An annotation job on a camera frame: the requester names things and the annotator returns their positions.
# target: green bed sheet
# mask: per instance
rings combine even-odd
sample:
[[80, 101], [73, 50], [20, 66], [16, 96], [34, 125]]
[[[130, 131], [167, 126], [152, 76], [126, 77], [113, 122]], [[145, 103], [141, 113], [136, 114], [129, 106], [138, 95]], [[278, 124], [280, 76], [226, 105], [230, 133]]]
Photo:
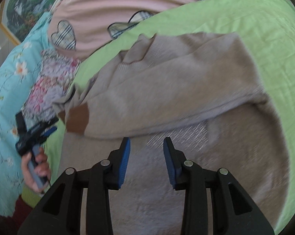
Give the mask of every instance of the green bed sheet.
[[[74, 80], [81, 89], [120, 50], [129, 49], [139, 34], [152, 37], [196, 32], [238, 32], [255, 58], [265, 88], [282, 120], [290, 150], [290, 186], [275, 227], [278, 234], [295, 213], [295, 8], [287, 0], [203, 0], [164, 11], [122, 34], [86, 61]], [[52, 181], [61, 156], [64, 125], [46, 142]]]

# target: floral fabric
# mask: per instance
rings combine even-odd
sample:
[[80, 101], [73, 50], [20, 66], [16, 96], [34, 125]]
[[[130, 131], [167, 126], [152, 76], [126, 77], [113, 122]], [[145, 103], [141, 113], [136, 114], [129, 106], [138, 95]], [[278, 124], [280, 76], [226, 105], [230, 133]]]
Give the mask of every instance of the floral fabric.
[[23, 107], [28, 126], [55, 116], [51, 104], [66, 95], [79, 64], [79, 60], [61, 56], [51, 49], [42, 52], [40, 76]]
[[50, 13], [44, 13], [21, 45], [0, 67], [0, 215], [12, 215], [22, 192], [21, 158], [15, 150], [18, 113], [41, 70], [41, 52], [51, 48], [47, 38]]

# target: hand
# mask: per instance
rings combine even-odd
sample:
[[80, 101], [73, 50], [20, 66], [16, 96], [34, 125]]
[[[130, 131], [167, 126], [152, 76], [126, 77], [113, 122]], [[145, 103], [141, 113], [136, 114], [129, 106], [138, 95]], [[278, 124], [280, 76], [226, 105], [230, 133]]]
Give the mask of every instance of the hand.
[[[26, 185], [36, 193], [42, 193], [43, 189], [48, 186], [48, 182], [44, 185], [43, 189], [39, 189], [36, 182], [32, 178], [30, 171], [28, 169], [28, 163], [31, 160], [31, 152], [24, 155], [21, 159], [21, 170], [23, 172], [23, 178]], [[40, 163], [35, 169], [34, 172], [40, 177], [48, 177], [48, 180], [51, 180], [51, 170], [49, 169], [49, 164], [47, 162], [47, 155], [44, 154], [44, 149], [40, 147], [40, 153], [35, 158], [37, 163]]]

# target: plaid heart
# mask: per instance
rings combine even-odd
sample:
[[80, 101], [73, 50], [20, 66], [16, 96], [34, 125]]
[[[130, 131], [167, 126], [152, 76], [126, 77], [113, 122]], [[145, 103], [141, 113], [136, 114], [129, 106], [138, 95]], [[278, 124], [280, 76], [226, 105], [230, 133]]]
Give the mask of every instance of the plaid heart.
[[107, 30], [112, 37], [112, 39], [117, 39], [122, 33], [124, 33], [127, 30], [132, 29], [135, 27], [138, 23], [141, 21], [154, 16], [154, 14], [148, 12], [148, 11], [138, 11], [136, 12], [127, 23], [113, 23], [111, 24]]
[[73, 27], [67, 20], [61, 20], [58, 23], [57, 32], [51, 35], [51, 42], [54, 46], [65, 50], [76, 49]]

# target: picture frame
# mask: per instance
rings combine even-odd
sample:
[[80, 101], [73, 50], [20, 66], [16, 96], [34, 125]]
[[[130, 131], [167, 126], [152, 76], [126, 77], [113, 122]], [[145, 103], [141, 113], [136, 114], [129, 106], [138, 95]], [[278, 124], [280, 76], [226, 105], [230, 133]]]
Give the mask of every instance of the picture frame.
[[0, 29], [13, 44], [19, 45], [42, 14], [51, 11], [60, 2], [61, 0], [3, 0], [0, 8]]

